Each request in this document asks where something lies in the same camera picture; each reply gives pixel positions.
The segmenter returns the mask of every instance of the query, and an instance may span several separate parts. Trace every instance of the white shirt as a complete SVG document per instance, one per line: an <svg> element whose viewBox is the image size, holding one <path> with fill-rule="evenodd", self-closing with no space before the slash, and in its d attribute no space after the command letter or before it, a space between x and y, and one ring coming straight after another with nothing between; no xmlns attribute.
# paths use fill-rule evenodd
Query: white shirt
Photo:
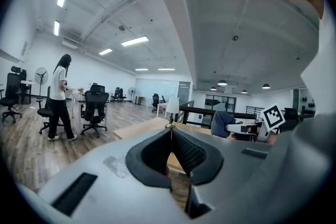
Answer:
<svg viewBox="0 0 336 224"><path fill-rule="evenodd" d="M336 19L327 0L324 0L320 20L319 49L301 78L316 104L316 113L336 112Z"/></svg>
<svg viewBox="0 0 336 224"><path fill-rule="evenodd" d="M65 68L58 66L52 74L51 87L50 87L50 98L53 100L65 100L65 95L59 84L62 80L65 80Z"/></svg>

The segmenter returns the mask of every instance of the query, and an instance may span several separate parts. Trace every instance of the white lampshade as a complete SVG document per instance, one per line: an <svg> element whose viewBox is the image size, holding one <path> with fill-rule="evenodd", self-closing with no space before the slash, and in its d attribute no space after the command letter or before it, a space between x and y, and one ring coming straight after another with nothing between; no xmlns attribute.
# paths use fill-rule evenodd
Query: white lampshade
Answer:
<svg viewBox="0 0 336 224"><path fill-rule="evenodd" d="M170 97L169 98L169 103L168 103L167 108L166 108L166 112L173 113L173 114L179 113L180 112L180 99Z"/></svg>

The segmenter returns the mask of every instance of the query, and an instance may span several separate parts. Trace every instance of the black rectangular slot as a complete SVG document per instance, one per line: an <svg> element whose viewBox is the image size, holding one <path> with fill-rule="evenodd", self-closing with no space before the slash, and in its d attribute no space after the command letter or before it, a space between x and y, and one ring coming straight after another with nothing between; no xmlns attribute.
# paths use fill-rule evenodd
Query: black rectangular slot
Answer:
<svg viewBox="0 0 336 224"><path fill-rule="evenodd" d="M65 192L53 202L52 206L63 214L70 216L98 176L81 174Z"/></svg>
<svg viewBox="0 0 336 224"><path fill-rule="evenodd" d="M258 151L258 150L252 150L251 148L246 148L242 151L243 154L260 158L260 159L266 159L268 152L265 151Z"/></svg>

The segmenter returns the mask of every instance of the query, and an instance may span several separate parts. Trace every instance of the wooden floor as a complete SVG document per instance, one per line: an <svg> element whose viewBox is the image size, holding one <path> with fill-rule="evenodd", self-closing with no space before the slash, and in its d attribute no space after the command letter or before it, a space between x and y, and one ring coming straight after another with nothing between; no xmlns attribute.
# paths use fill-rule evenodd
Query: wooden floor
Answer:
<svg viewBox="0 0 336 224"><path fill-rule="evenodd" d="M69 113L70 101L67 102ZM2 156L7 163L8 170L13 178L33 191L38 191L50 177L67 167L69 164L89 152L91 149L115 140L113 130L127 127L134 123L140 123L156 117L152 108L143 105L135 105L129 102L112 102L108 104L108 130L100 129L100 137L97 138L94 130L89 130L85 135L79 135L77 107L74 108L74 119L71 119L73 133L78 134L74 141L67 141L63 127L57 128L60 137L57 141L48 141L48 131L39 134L43 126L42 118L37 114L38 103L32 98L31 105L18 104L16 109L23 117L16 117L13 123L11 117L6 118L4 124L0 122L0 146ZM7 108L0 107L0 118ZM172 195L181 208L185 207L188 196L189 179L186 175L170 171L172 180Z"/></svg>

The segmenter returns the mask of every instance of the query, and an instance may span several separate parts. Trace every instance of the glass wall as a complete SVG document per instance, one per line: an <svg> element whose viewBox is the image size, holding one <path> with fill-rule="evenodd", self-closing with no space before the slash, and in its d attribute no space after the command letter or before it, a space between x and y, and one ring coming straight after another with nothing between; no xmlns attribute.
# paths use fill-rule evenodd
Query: glass wall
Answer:
<svg viewBox="0 0 336 224"><path fill-rule="evenodd" d="M216 111L235 112L236 98L207 94L204 107Z"/></svg>

